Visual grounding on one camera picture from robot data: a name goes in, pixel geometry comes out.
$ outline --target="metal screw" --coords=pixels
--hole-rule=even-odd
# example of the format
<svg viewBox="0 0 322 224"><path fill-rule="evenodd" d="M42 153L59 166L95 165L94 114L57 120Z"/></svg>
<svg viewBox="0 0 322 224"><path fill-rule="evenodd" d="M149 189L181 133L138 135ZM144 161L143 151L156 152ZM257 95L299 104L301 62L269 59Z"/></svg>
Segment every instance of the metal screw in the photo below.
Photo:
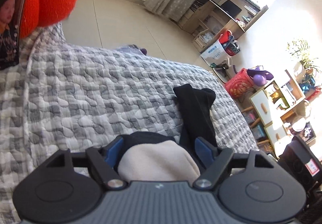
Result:
<svg viewBox="0 0 322 224"><path fill-rule="evenodd" d="M118 189L124 185L124 182L120 179L111 179L109 182L107 182L107 185L110 188Z"/></svg>
<svg viewBox="0 0 322 224"><path fill-rule="evenodd" d="M198 179L195 182L196 186L202 189L208 188L211 186L211 182L207 179Z"/></svg>

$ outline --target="cabinet drawer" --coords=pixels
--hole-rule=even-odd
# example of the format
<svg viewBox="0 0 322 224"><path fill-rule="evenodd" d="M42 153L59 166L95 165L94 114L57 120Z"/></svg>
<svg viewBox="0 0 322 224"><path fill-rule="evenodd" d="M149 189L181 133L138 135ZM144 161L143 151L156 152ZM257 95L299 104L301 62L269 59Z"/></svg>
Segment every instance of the cabinet drawer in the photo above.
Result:
<svg viewBox="0 0 322 224"><path fill-rule="evenodd" d="M274 104L267 98L263 90L250 97L250 101L255 107L264 126L278 117Z"/></svg>
<svg viewBox="0 0 322 224"><path fill-rule="evenodd" d="M287 135L286 129L280 118L273 121L273 124L266 127L265 131L274 148L276 156L283 154L286 146L292 141Z"/></svg>

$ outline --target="purple balloon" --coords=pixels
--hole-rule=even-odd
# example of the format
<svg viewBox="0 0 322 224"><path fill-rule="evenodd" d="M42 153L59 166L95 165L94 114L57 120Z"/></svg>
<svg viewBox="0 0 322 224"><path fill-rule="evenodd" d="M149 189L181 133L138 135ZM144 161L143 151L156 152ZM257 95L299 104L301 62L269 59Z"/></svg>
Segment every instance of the purple balloon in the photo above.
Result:
<svg viewBox="0 0 322 224"><path fill-rule="evenodd" d="M253 81L254 81L254 84L258 87L262 87L266 84L267 82L267 79L266 77L262 76L262 75L259 75L259 74L256 74L254 77L253 77Z"/></svg>

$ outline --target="quilted bedspread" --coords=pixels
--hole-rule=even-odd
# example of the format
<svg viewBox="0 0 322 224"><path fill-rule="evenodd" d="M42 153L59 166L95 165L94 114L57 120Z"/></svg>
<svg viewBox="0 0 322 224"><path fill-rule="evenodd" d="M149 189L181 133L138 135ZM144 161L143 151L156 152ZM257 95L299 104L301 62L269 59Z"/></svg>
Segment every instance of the quilted bedspread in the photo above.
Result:
<svg viewBox="0 0 322 224"><path fill-rule="evenodd" d="M178 141L173 87L187 83L216 92L210 113L219 146L256 148L234 101L203 68L66 44L60 24L36 30L21 44L20 64L0 72L0 222L19 221L14 187L59 148L84 151L134 131Z"/></svg>

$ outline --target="red bag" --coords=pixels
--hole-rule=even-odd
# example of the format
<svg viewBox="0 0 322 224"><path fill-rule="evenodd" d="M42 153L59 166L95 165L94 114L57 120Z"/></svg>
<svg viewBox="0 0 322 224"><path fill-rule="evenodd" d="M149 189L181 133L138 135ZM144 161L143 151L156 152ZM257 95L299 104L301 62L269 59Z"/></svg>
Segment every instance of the red bag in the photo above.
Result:
<svg viewBox="0 0 322 224"><path fill-rule="evenodd" d="M247 69L242 68L225 84L225 89L233 99L237 99L253 86L253 80L247 75Z"/></svg>

